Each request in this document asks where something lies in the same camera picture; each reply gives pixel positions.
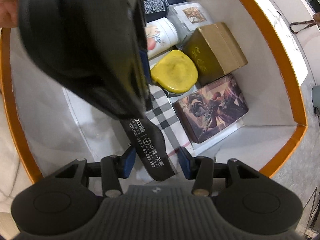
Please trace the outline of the person's hand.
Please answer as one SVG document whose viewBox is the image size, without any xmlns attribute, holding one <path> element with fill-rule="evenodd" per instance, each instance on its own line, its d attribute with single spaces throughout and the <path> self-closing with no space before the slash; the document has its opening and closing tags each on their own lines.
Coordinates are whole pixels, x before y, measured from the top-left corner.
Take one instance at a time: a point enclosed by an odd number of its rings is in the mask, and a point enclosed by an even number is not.
<svg viewBox="0 0 320 240">
<path fill-rule="evenodd" d="M 0 26 L 1 28 L 16 28 L 18 25 L 19 0 L 1 0 Z"/>
</svg>

